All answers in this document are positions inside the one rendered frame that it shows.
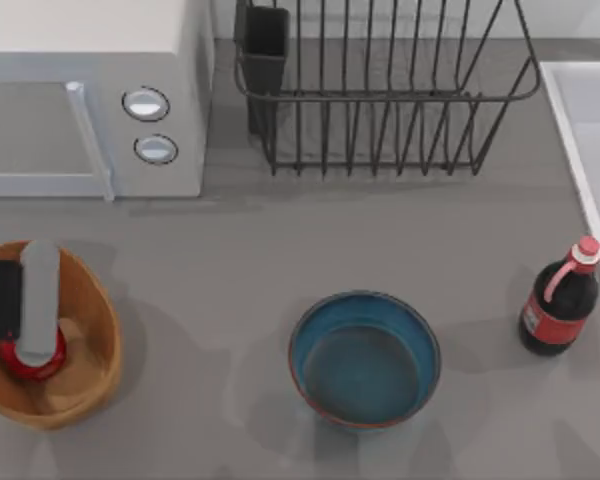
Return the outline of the brown wooden bowl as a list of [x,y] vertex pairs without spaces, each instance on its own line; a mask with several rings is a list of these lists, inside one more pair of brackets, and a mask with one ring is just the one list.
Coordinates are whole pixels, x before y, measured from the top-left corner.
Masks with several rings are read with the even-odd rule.
[[59,257],[63,363],[33,379],[13,349],[0,345],[0,415],[38,430],[94,414],[114,395],[121,376],[121,328],[108,292],[79,256],[61,247]]

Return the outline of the red round object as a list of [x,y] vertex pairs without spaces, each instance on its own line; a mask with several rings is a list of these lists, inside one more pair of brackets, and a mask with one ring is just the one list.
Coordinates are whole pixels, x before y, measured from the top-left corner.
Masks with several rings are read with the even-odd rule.
[[67,342],[60,327],[56,329],[55,351],[47,360],[31,365],[22,360],[16,349],[16,342],[8,338],[0,342],[0,359],[6,370],[15,378],[44,381],[61,370],[67,359]]

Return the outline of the pale microwave oven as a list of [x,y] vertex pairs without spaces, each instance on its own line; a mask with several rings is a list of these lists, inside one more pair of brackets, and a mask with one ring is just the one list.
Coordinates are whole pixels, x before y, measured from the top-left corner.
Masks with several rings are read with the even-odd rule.
[[[213,76],[210,0],[0,0],[0,83],[85,84],[115,199],[200,194]],[[124,93],[142,87],[166,95],[165,118],[125,112]],[[173,162],[135,154],[155,134],[177,144]]]

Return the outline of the black cutlery holder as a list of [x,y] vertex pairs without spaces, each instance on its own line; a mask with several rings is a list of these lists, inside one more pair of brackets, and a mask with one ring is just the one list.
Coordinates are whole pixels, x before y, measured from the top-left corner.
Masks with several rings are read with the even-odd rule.
[[234,41],[247,90],[248,129],[266,132],[268,110],[277,109],[289,49],[290,13],[282,7],[236,0]]

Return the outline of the small round microwave knob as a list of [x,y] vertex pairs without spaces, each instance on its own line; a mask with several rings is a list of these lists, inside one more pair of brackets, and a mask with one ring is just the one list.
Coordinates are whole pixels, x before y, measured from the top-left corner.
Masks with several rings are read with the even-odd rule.
[[152,165],[166,165],[173,162],[179,153],[177,144],[167,136],[155,134],[136,139],[135,154]]

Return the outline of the blue bowl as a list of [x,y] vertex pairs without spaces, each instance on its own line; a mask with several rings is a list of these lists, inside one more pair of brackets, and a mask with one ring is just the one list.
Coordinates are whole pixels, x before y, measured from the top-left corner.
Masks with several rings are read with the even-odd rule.
[[442,371],[438,338],[407,302],[384,292],[326,296],[298,319],[287,364],[295,390],[346,430],[408,421],[431,400]]

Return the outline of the dark bottle with red label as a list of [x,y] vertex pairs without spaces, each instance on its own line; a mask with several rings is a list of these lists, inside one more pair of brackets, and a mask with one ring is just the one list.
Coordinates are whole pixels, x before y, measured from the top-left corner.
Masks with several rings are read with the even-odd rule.
[[598,300],[599,252],[599,241],[583,236],[535,277],[518,320],[520,340],[529,351],[553,357],[576,341]]

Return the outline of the grey microwave door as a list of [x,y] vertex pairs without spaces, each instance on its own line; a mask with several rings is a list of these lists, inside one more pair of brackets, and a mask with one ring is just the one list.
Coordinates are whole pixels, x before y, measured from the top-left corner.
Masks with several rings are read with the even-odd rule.
[[0,197],[103,198],[66,83],[0,83]]

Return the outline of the large round microwave knob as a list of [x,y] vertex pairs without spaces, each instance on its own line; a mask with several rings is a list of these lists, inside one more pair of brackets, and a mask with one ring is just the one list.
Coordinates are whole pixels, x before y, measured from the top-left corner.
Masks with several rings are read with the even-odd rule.
[[125,92],[122,106],[129,116],[141,122],[160,121],[170,111],[170,103],[166,95],[149,87]]

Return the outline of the pale grey rounded box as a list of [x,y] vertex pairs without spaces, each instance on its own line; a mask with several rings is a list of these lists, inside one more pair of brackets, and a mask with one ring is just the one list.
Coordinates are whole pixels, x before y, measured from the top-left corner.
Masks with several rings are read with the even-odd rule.
[[56,351],[60,253],[49,241],[31,241],[20,257],[23,266],[21,333],[16,357],[41,367]]

